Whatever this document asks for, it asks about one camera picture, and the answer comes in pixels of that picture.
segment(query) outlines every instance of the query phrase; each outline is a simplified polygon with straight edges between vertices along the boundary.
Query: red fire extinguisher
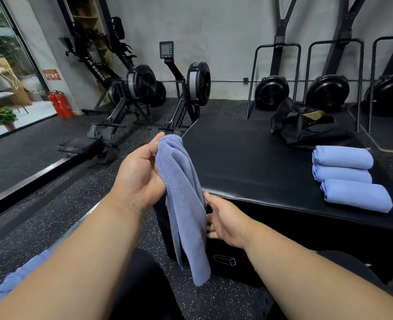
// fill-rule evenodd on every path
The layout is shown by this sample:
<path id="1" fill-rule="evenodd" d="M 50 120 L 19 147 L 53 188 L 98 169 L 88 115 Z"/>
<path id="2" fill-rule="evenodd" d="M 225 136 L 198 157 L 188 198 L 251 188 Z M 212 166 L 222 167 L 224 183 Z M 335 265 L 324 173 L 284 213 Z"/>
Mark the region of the red fire extinguisher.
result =
<path id="1" fill-rule="evenodd" d="M 55 93 L 48 92 L 48 99 L 51 101 L 51 104 L 54 107 L 55 112 L 57 112 L 57 115 L 60 118 L 65 118 L 66 116 L 64 115 L 64 112 L 61 109 L 60 104 L 57 101 L 57 98 L 55 97 Z"/>
<path id="2" fill-rule="evenodd" d="M 55 98 L 57 99 L 58 104 L 60 105 L 61 109 L 63 110 L 65 118 L 71 118 L 71 117 L 75 116 L 73 114 L 71 107 L 69 106 L 69 102 L 67 101 L 67 98 L 63 92 L 55 91 Z"/>

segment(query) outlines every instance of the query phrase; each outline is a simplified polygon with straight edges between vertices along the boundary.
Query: wooden desk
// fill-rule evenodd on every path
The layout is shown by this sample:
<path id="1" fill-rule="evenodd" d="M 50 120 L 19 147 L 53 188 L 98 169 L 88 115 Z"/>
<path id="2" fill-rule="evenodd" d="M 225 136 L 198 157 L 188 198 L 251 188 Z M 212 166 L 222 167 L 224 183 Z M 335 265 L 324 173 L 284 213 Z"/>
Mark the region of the wooden desk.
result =
<path id="1" fill-rule="evenodd" d="M 32 101 L 30 101 L 29 97 L 26 94 L 26 91 L 24 90 L 23 86 L 21 85 L 20 82 L 18 82 L 15 77 L 13 75 L 11 75 L 11 73 L 8 72 L 8 69 L 11 72 L 14 72 L 10 66 L 10 64 L 8 63 L 6 58 L 0 58 L 0 68 L 1 71 L 0 73 L 2 73 L 2 75 L 4 75 L 5 77 L 9 78 L 10 80 L 13 80 L 14 83 L 18 86 L 18 88 L 16 89 L 12 83 L 12 81 L 7 80 L 5 78 L 6 81 L 8 81 L 8 83 L 11 86 L 11 92 L 13 92 L 15 94 L 15 96 L 11 96 L 9 99 L 14 103 L 15 106 L 17 107 L 25 107 L 25 106 L 29 106 L 32 105 Z"/>

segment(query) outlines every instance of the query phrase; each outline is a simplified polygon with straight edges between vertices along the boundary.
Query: gray concrete wall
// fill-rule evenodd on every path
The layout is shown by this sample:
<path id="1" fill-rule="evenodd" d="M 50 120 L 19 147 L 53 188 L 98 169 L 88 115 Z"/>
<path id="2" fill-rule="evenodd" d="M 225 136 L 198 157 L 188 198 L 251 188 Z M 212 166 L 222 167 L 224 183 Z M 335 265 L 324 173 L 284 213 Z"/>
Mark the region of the gray concrete wall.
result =
<path id="1" fill-rule="evenodd" d="M 251 77 L 255 49 L 274 40 L 273 0 L 107 0 L 111 14 L 123 20 L 126 42 L 138 56 L 136 63 L 151 66 L 158 80 L 172 80 L 159 59 L 159 42 L 175 43 L 175 59 L 183 74 L 194 61 L 210 65 L 213 80 L 242 80 Z M 282 8 L 288 0 L 282 0 Z M 331 39 L 337 24 L 339 0 L 297 0 L 287 28 L 286 41 L 302 45 L 300 79 L 304 78 L 307 48 L 316 40 Z M 364 78 L 370 76 L 371 44 L 380 36 L 393 34 L 393 0 L 366 0 L 354 22 L 353 36 L 365 41 Z M 379 45 L 377 70 L 381 73 L 393 50 L 393 41 Z M 322 73 L 328 46 L 312 52 L 310 78 Z M 270 71 L 272 50 L 262 50 L 256 78 Z M 295 50 L 285 50 L 281 75 L 294 78 Z M 120 75 L 124 67 L 116 61 Z M 357 78 L 358 52 L 349 46 L 338 73 Z M 356 99 L 355 83 L 349 101 Z M 166 83 L 167 95 L 174 96 L 174 83 Z M 236 82 L 214 82 L 212 98 L 246 99 L 248 86 Z M 303 97 L 303 83 L 298 99 Z"/>
<path id="2" fill-rule="evenodd" d="M 71 104 L 75 112 L 80 112 L 82 108 L 93 108 L 99 98 L 99 91 L 93 75 L 88 71 L 83 63 L 78 62 L 76 56 L 66 56 L 66 48 L 58 40 L 62 36 L 70 36 L 66 23 L 61 14 L 60 8 L 56 0 L 28 0 L 33 10 L 34 18 L 39 23 L 40 31 L 43 34 L 45 42 L 42 40 L 40 33 L 35 33 L 35 29 L 29 26 L 36 25 L 34 18 L 27 15 L 23 9 L 20 9 L 18 0 L 9 0 L 14 2 L 14 6 L 10 7 L 17 21 L 19 28 L 24 35 L 26 43 L 33 46 L 35 53 L 39 54 L 38 64 L 55 60 L 61 71 L 62 78 L 69 87 Z M 44 44 L 48 45 L 50 52 L 44 52 Z"/>

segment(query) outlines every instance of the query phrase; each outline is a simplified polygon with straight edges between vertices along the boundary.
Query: folded towel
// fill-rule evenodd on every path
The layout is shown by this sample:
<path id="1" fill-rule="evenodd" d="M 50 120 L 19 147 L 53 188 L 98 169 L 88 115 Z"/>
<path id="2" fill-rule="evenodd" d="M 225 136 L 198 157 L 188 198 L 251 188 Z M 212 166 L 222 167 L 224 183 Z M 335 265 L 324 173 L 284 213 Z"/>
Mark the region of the folded towel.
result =
<path id="1" fill-rule="evenodd" d="M 327 179 L 321 184 L 325 201 L 356 206 L 361 209 L 388 213 L 392 209 L 391 197 L 380 184 Z"/>
<path id="2" fill-rule="evenodd" d="M 19 267 L 15 272 L 8 274 L 0 285 L 0 301 L 50 256 L 51 253 L 48 250 L 44 250 L 41 254 L 31 258 L 22 267 Z"/>
<path id="3" fill-rule="evenodd" d="M 335 180 L 347 180 L 362 183 L 371 183 L 373 179 L 366 169 L 312 165 L 313 178 L 317 182 L 322 182 L 327 178 Z"/>
<path id="4" fill-rule="evenodd" d="M 312 163 L 324 166 L 370 169 L 373 162 L 373 156 L 365 148 L 316 146 L 312 152 Z"/>
<path id="5" fill-rule="evenodd" d="M 201 185 L 179 136 L 167 135 L 160 139 L 155 161 L 167 186 L 165 203 L 177 262 L 183 269 L 181 243 L 189 261 L 193 282 L 201 286 L 211 276 L 205 253 L 207 206 Z"/>

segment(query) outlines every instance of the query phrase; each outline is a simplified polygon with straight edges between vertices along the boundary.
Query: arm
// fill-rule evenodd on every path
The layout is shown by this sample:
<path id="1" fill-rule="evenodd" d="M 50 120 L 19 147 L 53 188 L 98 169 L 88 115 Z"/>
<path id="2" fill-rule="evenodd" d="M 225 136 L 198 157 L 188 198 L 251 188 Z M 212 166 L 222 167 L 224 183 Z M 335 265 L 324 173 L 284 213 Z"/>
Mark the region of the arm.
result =
<path id="1" fill-rule="evenodd" d="M 208 237 L 243 248 L 266 288 L 293 320 L 393 319 L 393 297 L 251 219 L 208 192 Z"/>
<path id="2" fill-rule="evenodd" d="M 127 156 L 112 190 L 97 208 L 0 302 L 0 319 L 108 317 L 143 213 L 165 192 L 154 159 L 162 136 Z"/>

